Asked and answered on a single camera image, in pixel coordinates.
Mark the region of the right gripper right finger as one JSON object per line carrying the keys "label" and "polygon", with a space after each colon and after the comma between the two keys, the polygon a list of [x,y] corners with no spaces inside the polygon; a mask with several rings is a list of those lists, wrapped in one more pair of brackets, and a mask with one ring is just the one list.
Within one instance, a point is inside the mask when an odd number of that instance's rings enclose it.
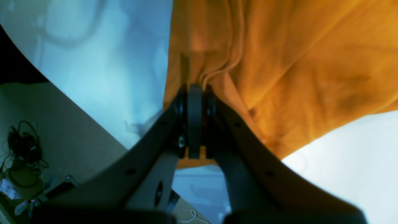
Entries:
{"label": "right gripper right finger", "polygon": [[194,86],[194,157],[221,168],[231,214],[225,224],[366,224],[356,206],[284,165],[207,86]]}

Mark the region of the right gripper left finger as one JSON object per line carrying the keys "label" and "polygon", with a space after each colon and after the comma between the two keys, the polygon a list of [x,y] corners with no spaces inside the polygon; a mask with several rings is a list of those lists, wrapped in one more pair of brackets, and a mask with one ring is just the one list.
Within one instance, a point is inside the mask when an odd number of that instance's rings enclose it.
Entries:
{"label": "right gripper left finger", "polygon": [[187,85],[142,139],[100,174],[37,208],[33,224],[175,224],[167,212],[174,171],[185,152]]}

